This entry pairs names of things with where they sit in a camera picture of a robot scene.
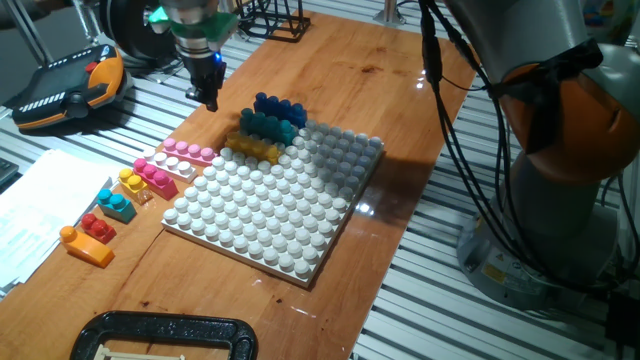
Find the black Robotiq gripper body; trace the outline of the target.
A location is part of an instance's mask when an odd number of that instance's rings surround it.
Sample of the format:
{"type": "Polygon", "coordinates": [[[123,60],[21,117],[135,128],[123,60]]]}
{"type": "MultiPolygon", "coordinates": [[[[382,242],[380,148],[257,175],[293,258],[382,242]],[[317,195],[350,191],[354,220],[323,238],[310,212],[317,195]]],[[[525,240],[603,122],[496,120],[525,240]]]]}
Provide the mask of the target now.
{"type": "Polygon", "coordinates": [[[220,49],[228,39],[228,25],[209,19],[199,24],[173,23],[176,49],[190,73],[191,84],[222,87],[226,64],[220,49]]]}

